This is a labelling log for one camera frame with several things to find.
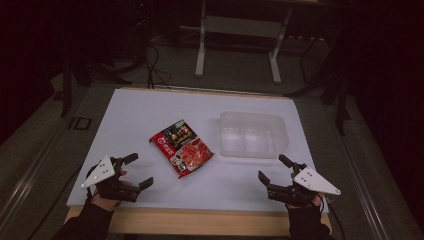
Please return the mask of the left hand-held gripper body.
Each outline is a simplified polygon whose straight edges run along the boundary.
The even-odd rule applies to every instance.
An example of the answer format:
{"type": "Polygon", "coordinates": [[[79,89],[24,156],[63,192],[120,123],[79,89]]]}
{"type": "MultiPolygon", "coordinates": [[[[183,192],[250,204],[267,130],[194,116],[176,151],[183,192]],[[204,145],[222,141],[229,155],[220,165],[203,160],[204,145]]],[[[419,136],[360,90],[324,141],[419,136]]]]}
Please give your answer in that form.
{"type": "Polygon", "coordinates": [[[98,194],[105,199],[135,202],[140,194],[139,187],[128,186],[121,180],[122,158],[105,156],[87,173],[81,184],[89,196],[90,187],[95,186],[98,194]]]}

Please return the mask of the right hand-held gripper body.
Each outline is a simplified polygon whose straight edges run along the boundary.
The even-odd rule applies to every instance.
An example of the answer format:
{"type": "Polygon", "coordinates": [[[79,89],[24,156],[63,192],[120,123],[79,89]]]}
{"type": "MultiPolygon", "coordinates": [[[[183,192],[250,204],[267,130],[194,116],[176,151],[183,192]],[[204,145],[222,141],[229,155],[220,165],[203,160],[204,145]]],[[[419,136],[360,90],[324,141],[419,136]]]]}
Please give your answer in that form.
{"type": "Polygon", "coordinates": [[[279,186],[266,178],[268,198],[295,206],[311,204],[320,193],[340,195],[341,190],[306,164],[285,162],[284,165],[293,170],[292,184],[279,186]]]}

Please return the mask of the clear plastic container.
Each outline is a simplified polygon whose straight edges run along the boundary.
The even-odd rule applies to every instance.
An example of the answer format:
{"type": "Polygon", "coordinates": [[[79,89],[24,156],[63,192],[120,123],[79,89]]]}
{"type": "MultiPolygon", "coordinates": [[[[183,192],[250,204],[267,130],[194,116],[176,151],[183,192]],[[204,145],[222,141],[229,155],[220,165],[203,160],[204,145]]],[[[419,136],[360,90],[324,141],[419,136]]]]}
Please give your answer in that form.
{"type": "Polygon", "coordinates": [[[230,111],[220,115],[220,153],[225,157],[274,159],[288,145],[280,116],[230,111]]]}

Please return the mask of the red and black food packet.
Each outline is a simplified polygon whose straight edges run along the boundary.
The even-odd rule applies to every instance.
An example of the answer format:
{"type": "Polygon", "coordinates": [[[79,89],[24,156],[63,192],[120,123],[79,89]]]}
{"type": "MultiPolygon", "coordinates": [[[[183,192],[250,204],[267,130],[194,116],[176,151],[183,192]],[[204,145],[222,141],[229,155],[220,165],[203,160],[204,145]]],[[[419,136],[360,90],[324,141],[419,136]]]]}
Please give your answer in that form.
{"type": "Polygon", "coordinates": [[[156,133],[149,142],[162,152],[180,178],[196,171],[214,156],[184,119],[156,133]]]}

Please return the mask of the person's right hand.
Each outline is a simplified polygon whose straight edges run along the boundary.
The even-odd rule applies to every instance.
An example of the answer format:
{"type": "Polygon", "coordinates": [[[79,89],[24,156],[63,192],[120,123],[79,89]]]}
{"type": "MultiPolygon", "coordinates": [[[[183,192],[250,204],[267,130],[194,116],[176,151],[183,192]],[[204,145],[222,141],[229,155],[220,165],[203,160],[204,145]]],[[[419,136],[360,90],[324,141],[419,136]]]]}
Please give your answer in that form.
{"type": "Polygon", "coordinates": [[[320,207],[325,199],[324,193],[317,193],[314,198],[308,203],[286,204],[288,209],[305,208],[305,207],[320,207]]]}

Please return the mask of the person's left hand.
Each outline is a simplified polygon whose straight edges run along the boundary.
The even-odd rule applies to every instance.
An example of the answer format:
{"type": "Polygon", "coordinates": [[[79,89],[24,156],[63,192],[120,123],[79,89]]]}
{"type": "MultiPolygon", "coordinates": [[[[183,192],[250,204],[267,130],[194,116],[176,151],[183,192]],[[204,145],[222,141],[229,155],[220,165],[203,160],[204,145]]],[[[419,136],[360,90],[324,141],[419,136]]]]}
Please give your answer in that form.
{"type": "Polygon", "coordinates": [[[109,212],[113,212],[114,209],[120,205],[120,201],[119,200],[110,200],[110,199],[105,199],[102,198],[99,194],[95,194],[91,200],[90,200],[91,204],[94,204],[106,211],[109,212]]]}

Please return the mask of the white table mat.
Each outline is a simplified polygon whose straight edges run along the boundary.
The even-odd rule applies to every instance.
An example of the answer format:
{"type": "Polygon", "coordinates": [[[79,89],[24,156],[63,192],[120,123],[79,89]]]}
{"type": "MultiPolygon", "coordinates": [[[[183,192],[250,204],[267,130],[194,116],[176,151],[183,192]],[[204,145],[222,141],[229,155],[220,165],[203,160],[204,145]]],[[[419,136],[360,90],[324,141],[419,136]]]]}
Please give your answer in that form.
{"type": "Polygon", "coordinates": [[[284,119],[289,144],[284,155],[308,166],[314,164],[298,108],[291,100],[258,96],[202,94],[193,92],[114,91],[84,162],[88,171],[105,156],[138,154],[127,165],[126,180],[139,183],[153,178],[136,206],[201,210],[271,211],[282,205],[267,196],[258,175],[272,183],[290,184],[290,169],[277,158],[224,157],[220,153],[221,113],[226,111],[272,114],[284,119]],[[195,172],[181,177],[151,143],[151,137],[171,124],[185,120],[212,150],[214,156],[195,172]]]}

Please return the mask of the black floor socket plate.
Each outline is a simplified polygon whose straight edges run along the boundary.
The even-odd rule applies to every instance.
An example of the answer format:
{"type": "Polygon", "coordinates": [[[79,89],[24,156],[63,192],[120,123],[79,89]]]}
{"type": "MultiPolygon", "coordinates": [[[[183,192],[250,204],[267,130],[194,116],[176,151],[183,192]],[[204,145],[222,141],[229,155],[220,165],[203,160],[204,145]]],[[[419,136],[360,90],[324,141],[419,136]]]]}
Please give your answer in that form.
{"type": "Polygon", "coordinates": [[[73,117],[69,123],[68,130],[88,130],[91,126],[92,120],[85,117],[73,117]]]}

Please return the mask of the wooden table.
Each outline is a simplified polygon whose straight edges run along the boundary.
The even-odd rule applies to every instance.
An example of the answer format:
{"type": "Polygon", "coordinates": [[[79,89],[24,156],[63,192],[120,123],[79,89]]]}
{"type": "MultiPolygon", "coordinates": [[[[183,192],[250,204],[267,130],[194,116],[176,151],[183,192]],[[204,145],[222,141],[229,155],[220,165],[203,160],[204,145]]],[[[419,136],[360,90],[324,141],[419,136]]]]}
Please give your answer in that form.
{"type": "Polygon", "coordinates": [[[237,236],[278,236],[288,232],[287,213],[281,203],[279,212],[140,208],[135,203],[124,203],[116,210],[110,232],[237,236]]]}

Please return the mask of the black metal stand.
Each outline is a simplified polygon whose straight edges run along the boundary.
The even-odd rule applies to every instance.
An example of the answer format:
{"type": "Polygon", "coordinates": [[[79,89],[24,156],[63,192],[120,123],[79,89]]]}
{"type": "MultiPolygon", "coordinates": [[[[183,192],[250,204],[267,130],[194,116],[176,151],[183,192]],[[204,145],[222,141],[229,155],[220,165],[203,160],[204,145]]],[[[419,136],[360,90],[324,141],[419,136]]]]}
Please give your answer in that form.
{"type": "Polygon", "coordinates": [[[306,86],[294,92],[287,93],[286,97],[299,97],[308,92],[324,87],[320,100],[326,105],[330,105],[334,101],[337,101],[335,126],[339,134],[344,136],[344,120],[348,117],[348,114],[346,113],[346,101],[349,83],[349,68],[343,60],[343,57],[337,53],[339,50],[337,47],[338,37],[339,33],[327,32],[323,34],[322,39],[329,48],[328,53],[324,57],[317,72],[310,78],[307,78],[306,70],[304,68],[304,58],[318,42],[318,39],[315,38],[311,41],[299,60],[302,77],[306,82],[306,86]]]}

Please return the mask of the metal floor rail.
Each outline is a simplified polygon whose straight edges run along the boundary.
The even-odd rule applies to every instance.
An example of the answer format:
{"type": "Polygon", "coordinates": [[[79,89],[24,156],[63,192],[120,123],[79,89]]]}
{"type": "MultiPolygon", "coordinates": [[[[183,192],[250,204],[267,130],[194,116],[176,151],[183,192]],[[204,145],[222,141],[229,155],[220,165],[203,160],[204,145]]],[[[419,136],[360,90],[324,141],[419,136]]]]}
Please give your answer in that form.
{"type": "Polygon", "coordinates": [[[391,191],[391,175],[382,154],[354,104],[348,104],[344,134],[335,126],[336,107],[326,108],[347,162],[351,182],[374,240],[389,240],[385,198],[391,191]]]}
{"type": "Polygon", "coordinates": [[[54,126],[38,153],[32,158],[29,169],[20,178],[11,196],[0,209],[0,235],[6,232],[17,211],[22,206],[34,182],[38,178],[39,172],[45,164],[46,158],[55,144],[55,141],[60,137],[63,130],[67,128],[70,120],[70,116],[59,118],[59,122],[54,126]]]}

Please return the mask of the white metal desk frame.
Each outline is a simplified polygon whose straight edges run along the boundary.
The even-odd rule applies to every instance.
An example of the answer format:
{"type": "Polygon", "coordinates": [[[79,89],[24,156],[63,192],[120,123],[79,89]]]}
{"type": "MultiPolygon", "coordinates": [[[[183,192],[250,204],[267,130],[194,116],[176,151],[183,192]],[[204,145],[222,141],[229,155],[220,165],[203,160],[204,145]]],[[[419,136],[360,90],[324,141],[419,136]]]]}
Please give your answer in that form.
{"type": "Polygon", "coordinates": [[[253,19],[233,18],[209,15],[207,13],[206,0],[201,1],[200,39],[197,54],[195,76],[202,77],[205,65],[205,36],[207,32],[235,34],[254,37],[274,38],[276,40],[272,51],[268,53],[270,69],[275,84],[282,82],[277,57],[283,42],[292,8],[288,8],[283,14],[282,22],[271,22],[253,19]]]}

